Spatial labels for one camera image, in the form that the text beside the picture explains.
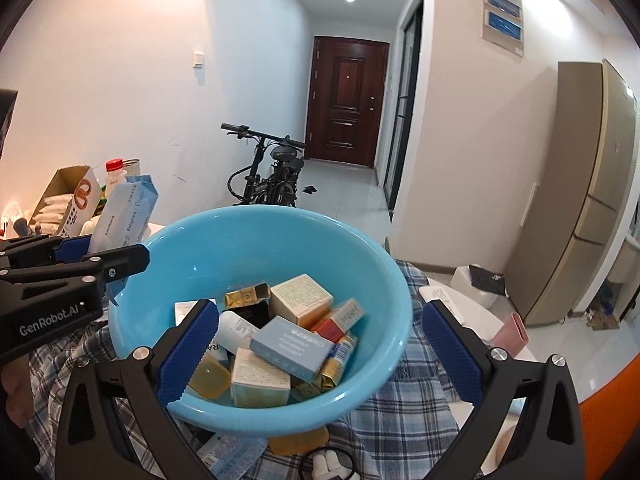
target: light switch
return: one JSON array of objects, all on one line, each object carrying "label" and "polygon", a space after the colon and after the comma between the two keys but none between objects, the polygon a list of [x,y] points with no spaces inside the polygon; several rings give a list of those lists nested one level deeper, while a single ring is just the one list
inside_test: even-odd
[{"label": "light switch", "polygon": [[202,68],[204,66],[204,52],[193,53],[193,67]]}]

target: bicycle handlebar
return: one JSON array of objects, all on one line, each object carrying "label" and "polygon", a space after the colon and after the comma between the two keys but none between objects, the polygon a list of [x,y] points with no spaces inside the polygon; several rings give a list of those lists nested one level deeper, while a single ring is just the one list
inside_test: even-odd
[{"label": "bicycle handlebar", "polygon": [[234,124],[228,124],[228,123],[222,123],[222,126],[220,126],[220,128],[222,130],[228,130],[230,132],[236,133],[238,134],[238,136],[243,136],[243,137],[247,137],[247,136],[253,136],[253,137],[261,137],[263,139],[269,139],[269,140],[274,140],[275,142],[278,142],[279,144],[288,144],[290,146],[293,146],[295,148],[300,148],[303,149],[305,147],[305,143],[304,142],[298,142],[297,140],[292,140],[289,139],[289,136],[286,137],[274,137],[274,136],[270,136],[267,134],[262,134],[260,132],[254,132],[253,130],[250,130],[248,126],[235,126]]}]

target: orange chair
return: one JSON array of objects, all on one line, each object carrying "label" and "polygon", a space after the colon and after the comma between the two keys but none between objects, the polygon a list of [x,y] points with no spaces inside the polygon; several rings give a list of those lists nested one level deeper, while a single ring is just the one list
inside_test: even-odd
[{"label": "orange chair", "polygon": [[586,480],[640,478],[640,355],[580,404],[580,417]]}]

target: red wooden door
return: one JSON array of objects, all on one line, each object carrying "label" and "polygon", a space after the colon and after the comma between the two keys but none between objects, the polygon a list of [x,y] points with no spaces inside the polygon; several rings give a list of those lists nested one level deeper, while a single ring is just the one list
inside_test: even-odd
[{"label": "red wooden door", "polygon": [[316,37],[306,158],[373,168],[388,43]]}]

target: sliding glass door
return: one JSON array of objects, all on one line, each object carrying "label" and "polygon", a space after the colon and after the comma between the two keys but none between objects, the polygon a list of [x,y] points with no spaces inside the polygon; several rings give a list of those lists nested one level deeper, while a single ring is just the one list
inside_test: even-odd
[{"label": "sliding glass door", "polygon": [[414,114],[415,85],[418,79],[420,61],[420,40],[422,38],[423,4],[418,6],[408,25],[404,29],[404,45],[402,47],[402,70],[396,106],[396,120],[391,139],[388,163],[385,176],[385,196],[389,215],[393,217],[398,199],[398,190],[402,179],[406,146],[409,141],[411,119]]}]

